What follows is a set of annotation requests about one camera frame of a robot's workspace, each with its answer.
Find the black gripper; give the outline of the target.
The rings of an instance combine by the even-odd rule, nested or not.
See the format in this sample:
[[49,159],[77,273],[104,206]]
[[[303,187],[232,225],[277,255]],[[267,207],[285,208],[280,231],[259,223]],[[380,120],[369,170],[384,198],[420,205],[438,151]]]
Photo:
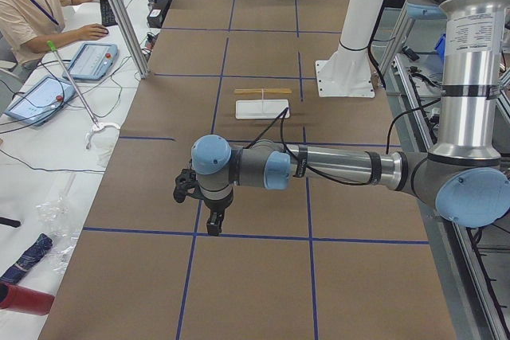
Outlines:
[[208,234],[218,234],[219,236],[222,233],[222,223],[225,217],[225,210],[230,207],[232,202],[232,192],[218,200],[213,200],[211,198],[205,199],[205,204],[211,212],[206,222]]

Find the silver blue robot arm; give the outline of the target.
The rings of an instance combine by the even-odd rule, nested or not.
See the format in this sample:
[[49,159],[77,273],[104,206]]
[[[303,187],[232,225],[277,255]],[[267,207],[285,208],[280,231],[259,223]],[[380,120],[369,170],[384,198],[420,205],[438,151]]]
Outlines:
[[509,0],[408,0],[411,15],[447,20],[439,132],[427,152],[377,154],[262,137],[240,147],[206,135],[194,143],[189,166],[176,178],[175,200],[204,201],[207,231],[217,236],[235,186],[283,190],[291,178],[322,177],[408,193],[467,228],[492,224],[509,209],[509,182],[492,146],[508,6]]

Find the person's right hand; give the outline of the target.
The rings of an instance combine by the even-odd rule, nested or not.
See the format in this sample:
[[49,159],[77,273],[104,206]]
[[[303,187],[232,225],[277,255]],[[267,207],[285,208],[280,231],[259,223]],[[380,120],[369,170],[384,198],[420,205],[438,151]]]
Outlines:
[[82,41],[97,41],[103,37],[106,37],[107,34],[102,34],[97,30],[98,26],[103,26],[100,24],[91,24],[85,25],[77,30],[79,39]]

